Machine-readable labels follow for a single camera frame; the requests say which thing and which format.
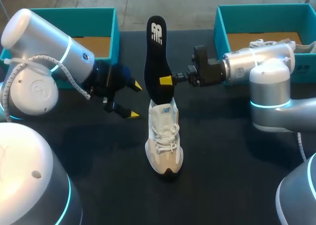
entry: cable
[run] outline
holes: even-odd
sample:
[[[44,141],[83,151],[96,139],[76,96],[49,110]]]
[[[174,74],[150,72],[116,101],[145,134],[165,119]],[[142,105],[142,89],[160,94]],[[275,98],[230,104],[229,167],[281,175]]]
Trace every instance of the cable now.
[[[84,91],[74,80],[74,78],[71,76],[70,72],[68,71],[68,69],[61,63],[59,62],[57,59],[47,56],[47,55],[37,55],[37,56],[33,56],[31,58],[29,58],[28,60],[25,59],[18,59],[18,58],[14,58],[10,61],[14,61],[14,62],[21,62],[20,64],[18,64],[17,66],[14,67],[14,69],[12,70],[11,74],[9,75],[5,85],[4,85],[4,89],[3,89],[3,110],[4,110],[4,114],[5,114],[5,118],[7,120],[7,122],[11,122],[11,117],[9,114],[9,109],[8,109],[8,96],[9,96],[9,92],[10,92],[10,88],[12,86],[12,83],[14,82],[14,79],[16,78],[16,76],[27,66],[27,65],[33,65],[35,67],[38,67],[38,63],[34,63],[32,61],[36,60],[36,59],[44,59],[47,60],[49,62],[54,63],[55,65],[58,65],[60,67],[60,69],[65,73],[66,77],[68,78],[69,82],[71,83],[71,85],[80,93],[82,94],[86,99],[90,100],[91,96]]]
[[[297,133],[297,141],[298,141],[298,146],[300,147],[300,152],[301,152],[303,161],[306,161],[306,156],[305,156],[304,149],[303,149],[303,144],[302,144],[301,133]]]
[[[4,5],[3,5],[3,3],[2,3],[1,0],[0,0],[0,4],[1,4],[1,7],[2,7],[2,9],[3,9],[3,11],[4,11],[4,14],[5,14],[6,18],[7,18],[8,21],[9,21],[9,20],[10,20],[10,17],[9,17],[9,15],[8,15],[8,13],[6,12],[6,10],[5,10],[5,8],[4,8]]]

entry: robotic arm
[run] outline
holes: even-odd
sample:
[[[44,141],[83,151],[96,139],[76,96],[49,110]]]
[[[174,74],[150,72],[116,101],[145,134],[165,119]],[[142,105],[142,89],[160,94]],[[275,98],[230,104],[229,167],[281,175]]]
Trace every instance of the robotic arm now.
[[[187,72],[173,74],[173,82],[194,87],[225,82],[229,86],[250,81],[253,125],[266,132],[316,130],[316,98],[290,98],[290,74],[295,58],[287,44],[246,48],[226,53],[223,60],[208,59],[206,48],[194,48]]]
[[[10,19],[1,44],[11,54],[5,60],[8,73],[0,84],[2,118],[7,121],[45,114],[55,106],[58,88],[52,75],[66,76],[87,99],[104,97],[107,112],[123,118],[138,116],[114,102],[116,91],[125,86],[142,90],[128,67],[96,60],[91,51],[32,11],[22,9]]]

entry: cardboard bottom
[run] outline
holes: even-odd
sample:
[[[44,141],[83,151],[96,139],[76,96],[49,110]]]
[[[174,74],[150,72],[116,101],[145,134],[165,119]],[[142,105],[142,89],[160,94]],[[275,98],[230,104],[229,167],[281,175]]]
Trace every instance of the cardboard bottom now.
[[[73,39],[94,53],[96,58],[109,57],[111,37],[75,37]]]
[[[227,34],[231,51],[237,51],[242,48],[248,48],[251,41],[263,39],[264,41],[281,41],[290,39],[301,45],[301,39],[297,32],[270,32],[270,33],[237,33]]]

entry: shoe tongue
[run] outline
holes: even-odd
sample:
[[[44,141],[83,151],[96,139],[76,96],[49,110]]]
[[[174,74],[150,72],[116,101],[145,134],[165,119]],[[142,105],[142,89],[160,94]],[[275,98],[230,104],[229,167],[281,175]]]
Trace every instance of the shoe tongue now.
[[[172,128],[175,123],[174,110],[171,104],[156,105],[151,110],[152,124],[155,130],[161,133],[164,127]]]

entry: shoelace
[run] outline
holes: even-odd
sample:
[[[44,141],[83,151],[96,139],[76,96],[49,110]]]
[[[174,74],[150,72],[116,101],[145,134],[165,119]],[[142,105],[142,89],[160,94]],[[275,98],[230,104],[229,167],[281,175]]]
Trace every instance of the shoelace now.
[[[179,125],[174,124],[173,129],[169,128],[168,126],[163,127],[160,130],[160,133],[153,127],[153,130],[156,134],[156,150],[158,151],[169,151],[173,152],[174,149],[177,148],[176,144],[176,135],[179,132]],[[170,131],[171,135],[166,135],[164,132]]]

